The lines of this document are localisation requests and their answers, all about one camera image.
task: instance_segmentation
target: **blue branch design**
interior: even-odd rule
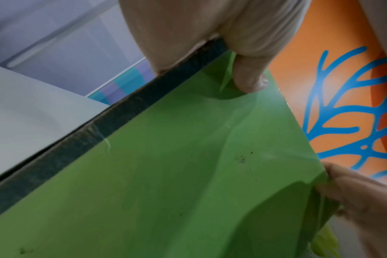
[[[359,127],[350,127],[350,128],[324,127],[324,124],[327,121],[329,121],[331,118],[339,114],[348,113],[348,112],[362,112],[362,113],[369,113],[374,115],[375,121],[372,127],[372,132],[371,132],[371,135],[369,135],[367,138],[361,139],[359,141],[356,141],[332,150],[327,150],[327,151],[318,153],[318,156],[321,159],[335,156],[335,155],[341,155],[341,154],[360,155],[361,156],[360,160],[351,167],[352,169],[359,169],[360,167],[362,167],[362,165],[366,162],[366,160],[369,157],[387,159],[387,153],[381,153],[373,150],[374,142],[387,135],[387,127],[382,130],[377,130],[380,118],[382,117],[383,114],[387,113],[387,97],[378,107],[348,105],[348,106],[335,108],[335,105],[341,99],[341,97],[351,89],[386,83],[387,75],[382,76],[380,78],[368,79],[368,80],[359,80],[359,78],[364,73],[372,70],[373,68],[378,67],[380,65],[387,64],[387,58],[380,58],[375,61],[372,61],[366,64],[358,71],[356,71],[356,73],[353,74],[353,76],[351,76],[344,83],[344,85],[341,86],[341,88],[334,95],[334,97],[328,102],[327,105],[324,104],[322,87],[325,79],[335,68],[337,68],[340,64],[350,59],[351,57],[364,53],[366,49],[367,49],[366,47],[360,47],[360,48],[354,49],[339,57],[337,60],[329,64],[328,67],[325,69],[324,69],[324,63],[328,56],[328,50],[323,52],[317,66],[316,81],[307,99],[307,105],[304,112],[304,120],[302,125],[302,129],[304,133],[306,134],[308,140],[311,141],[314,138],[325,134],[350,134],[350,133],[359,132],[360,130]],[[319,117],[317,122],[311,128],[311,130],[308,131],[311,108],[315,98],[317,98],[319,102]],[[378,179],[386,175],[387,175],[387,170],[376,173],[375,175],[373,175],[373,178]]]

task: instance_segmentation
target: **latex glove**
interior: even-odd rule
[[[154,72],[222,36],[237,53],[233,79],[243,92],[267,86],[262,75],[301,25],[311,0],[119,0]]]
[[[387,258],[387,186],[336,164],[324,166],[332,180],[317,190],[342,204],[339,215],[357,228],[369,258]]]

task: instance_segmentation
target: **black edge trim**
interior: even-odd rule
[[[0,215],[227,51],[221,39],[0,175]]]

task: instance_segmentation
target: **green panel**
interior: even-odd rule
[[[273,78],[222,56],[0,216],[0,258],[296,257],[327,180]]]

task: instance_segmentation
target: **teal stripe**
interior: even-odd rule
[[[145,85],[144,77],[135,67],[132,67],[130,70],[115,78],[114,82],[127,95],[133,93],[134,91]]]
[[[101,103],[110,105],[110,102],[108,101],[107,97],[103,93],[101,93],[100,91],[96,91],[88,97],[90,99],[94,99],[94,100],[99,101]]]

